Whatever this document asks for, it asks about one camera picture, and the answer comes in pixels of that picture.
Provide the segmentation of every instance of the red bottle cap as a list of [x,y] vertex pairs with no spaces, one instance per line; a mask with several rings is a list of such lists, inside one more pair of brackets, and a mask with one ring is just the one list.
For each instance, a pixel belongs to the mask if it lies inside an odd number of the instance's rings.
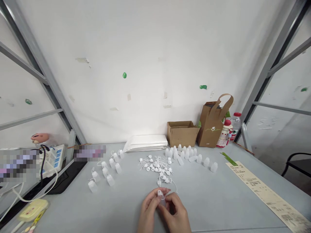
[[225,120],[224,125],[225,125],[225,126],[229,126],[229,125],[231,125],[231,121],[230,121],[230,120]]

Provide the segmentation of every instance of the receipt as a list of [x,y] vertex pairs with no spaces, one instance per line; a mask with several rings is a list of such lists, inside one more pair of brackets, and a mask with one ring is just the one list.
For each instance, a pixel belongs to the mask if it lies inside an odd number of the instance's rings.
[[231,163],[226,164],[293,233],[311,233],[309,220],[265,185],[243,164],[239,161],[236,163],[238,166],[233,166]]

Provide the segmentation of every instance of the cardboard box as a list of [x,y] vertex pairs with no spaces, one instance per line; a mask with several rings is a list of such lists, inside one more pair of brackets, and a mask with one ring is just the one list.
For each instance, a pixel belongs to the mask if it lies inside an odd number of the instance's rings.
[[171,147],[178,147],[179,144],[182,147],[194,147],[198,132],[199,128],[192,121],[170,121],[167,123],[167,139]]
[[225,103],[223,108],[220,108],[220,98],[230,94],[222,94],[216,102],[206,102],[201,112],[201,128],[198,133],[198,144],[201,147],[216,147],[218,139],[223,129],[222,120],[224,119],[227,111],[233,103],[233,97]]

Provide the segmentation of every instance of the stack of white paper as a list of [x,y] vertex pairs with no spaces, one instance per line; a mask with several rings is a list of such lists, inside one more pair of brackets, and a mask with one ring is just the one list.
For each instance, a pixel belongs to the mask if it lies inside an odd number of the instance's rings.
[[165,135],[136,135],[126,142],[123,151],[162,150],[166,147],[167,139]]

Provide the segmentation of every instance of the metal shelf frame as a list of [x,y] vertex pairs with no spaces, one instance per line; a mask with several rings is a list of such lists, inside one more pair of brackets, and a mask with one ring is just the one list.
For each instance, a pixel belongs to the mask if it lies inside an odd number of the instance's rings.
[[13,36],[22,49],[22,52],[24,53],[29,64],[27,64],[22,58],[20,58],[1,42],[0,52],[39,80],[41,86],[45,90],[55,108],[55,110],[49,112],[1,124],[0,130],[4,130],[57,113],[70,133],[70,145],[74,144],[74,142],[76,142],[78,145],[86,144],[86,139],[73,113],[71,112],[70,107],[66,102],[65,97],[61,92],[51,69],[49,68],[42,52],[40,51],[40,48],[16,0],[0,0],[0,13],[6,20]]
[[[283,58],[294,36],[296,35],[305,14],[310,8],[311,1],[296,0],[293,8],[291,9],[242,111],[241,121],[245,128],[258,105],[311,116],[311,112],[302,109],[260,102],[260,99],[269,85],[273,75],[311,46],[310,37],[293,52]],[[235,138],[235,142],[239,140],[242,133],[243,130],[239,130]]]

